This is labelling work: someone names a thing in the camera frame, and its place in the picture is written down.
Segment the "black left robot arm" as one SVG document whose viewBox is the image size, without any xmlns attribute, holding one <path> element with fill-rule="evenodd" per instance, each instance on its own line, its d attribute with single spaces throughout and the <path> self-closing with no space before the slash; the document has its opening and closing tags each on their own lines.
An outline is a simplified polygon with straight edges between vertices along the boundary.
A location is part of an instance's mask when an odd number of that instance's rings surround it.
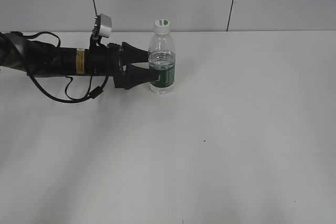
<svg viewBox="0 0 336 224">
<path fill-rule="evenodd" d="M 35 78 L 108 76 L 115 88 L 129 90 L 156 81 L 159 72 L 137 67 L 149 53 L 129 45 L 104 46 L 90 40 L 88 49 L 67 48 L 41 42 L 18 32 L 1 34 L 1 66 L 30 72 Z"/>
</svg>

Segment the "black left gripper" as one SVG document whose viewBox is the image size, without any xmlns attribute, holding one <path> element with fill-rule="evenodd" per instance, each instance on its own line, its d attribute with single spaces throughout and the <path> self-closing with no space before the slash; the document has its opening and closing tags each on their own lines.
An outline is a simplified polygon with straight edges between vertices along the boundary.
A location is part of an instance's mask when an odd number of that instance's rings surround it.
<svg viewBox="0 0 336 224">
<path fill-rule="evenodd" d="M 142 68 L 133 63 L 148 62 L 149 53 L 131 46 L 127 42 L 122 44 L 109 43 L 103 45 L 91 41 L 89 46 L 88 67 L 93 76 L 104 76 L 103 90 L 110 77 L 113 77 L 114 87 L 130 90 L 138 85 L 156 81 L 159 71 L 152 68 Z"/>
</svg>

